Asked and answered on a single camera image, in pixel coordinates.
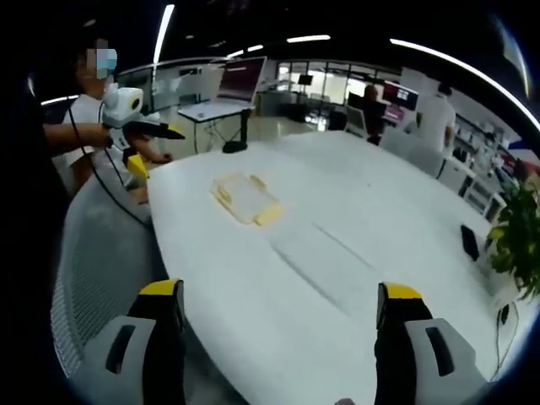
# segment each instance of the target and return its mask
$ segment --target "oval table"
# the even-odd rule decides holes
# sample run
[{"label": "oval table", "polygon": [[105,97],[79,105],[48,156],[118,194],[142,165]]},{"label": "oval table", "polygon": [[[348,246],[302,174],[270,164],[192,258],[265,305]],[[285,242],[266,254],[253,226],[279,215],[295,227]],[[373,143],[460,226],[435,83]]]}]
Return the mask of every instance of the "oval table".
[{"label": "oval table", "polygon": [[[245,226],[214,200],[212,181],[238,171],[266,182],[281,218]],[[154,169],[148,193],[186,317],[249,403],[373,403],[383,280],[414,287],[494,372],[495,314],[460,231],[489,223],[386,151],[345,132],[287,136]]]}]

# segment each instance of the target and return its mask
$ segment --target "black stand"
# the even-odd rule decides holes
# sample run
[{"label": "black stand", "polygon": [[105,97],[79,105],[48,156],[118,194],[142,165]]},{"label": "black stand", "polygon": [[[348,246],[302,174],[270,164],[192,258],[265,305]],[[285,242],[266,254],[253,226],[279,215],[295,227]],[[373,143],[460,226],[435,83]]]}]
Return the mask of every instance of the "black stand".
[{"label": "black stand", "polygon": [[251,110],[244,110],[240,114],[240,141],[228,141],[223,146],[224,154],[235,154],[247,149],[247,120]]}]

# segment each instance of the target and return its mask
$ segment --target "potted plant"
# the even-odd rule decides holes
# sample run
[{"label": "potted plant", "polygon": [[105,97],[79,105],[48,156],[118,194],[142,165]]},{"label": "potted plant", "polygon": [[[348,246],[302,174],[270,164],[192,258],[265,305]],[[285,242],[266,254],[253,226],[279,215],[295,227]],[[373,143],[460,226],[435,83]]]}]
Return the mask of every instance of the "potted plant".
[{"label": "potted plant", "polygon": [[[488,235],[487,263],[502,277],[510,276],[514,296],[506,289],[495,306],[502,308],[521,294],[521,299],[540,294],[540,207],[538,190],[530,183],[506,190],[507,206]],[[501,277],[494,275],[493,284]]]}]

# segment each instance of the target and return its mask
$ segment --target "green leaves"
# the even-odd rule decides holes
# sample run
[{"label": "green leaves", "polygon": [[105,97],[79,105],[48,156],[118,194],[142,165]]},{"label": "green leaves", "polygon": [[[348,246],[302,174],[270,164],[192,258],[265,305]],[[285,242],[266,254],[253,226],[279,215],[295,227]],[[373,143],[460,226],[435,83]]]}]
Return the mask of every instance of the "green leaves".
[{"label": "green leaves", "polygon": [[508,191],[500,225],[488,237],[497,243],[491,264],[497,273],[510,273],[523,290],[522,299],[540,294],[540,207],[530,185]]}]

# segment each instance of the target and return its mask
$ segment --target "laptop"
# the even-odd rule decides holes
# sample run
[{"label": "laptop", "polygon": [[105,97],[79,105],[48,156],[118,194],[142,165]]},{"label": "laptop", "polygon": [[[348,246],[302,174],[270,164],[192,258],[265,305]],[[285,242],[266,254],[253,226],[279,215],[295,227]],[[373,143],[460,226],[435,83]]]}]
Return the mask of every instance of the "laptop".
[{"label": "laptop", "polygon": [[178,112],[205,120],[241,107],[252,108],[266,60],[252,57],[225,63],[216,99],[181,107]]}]

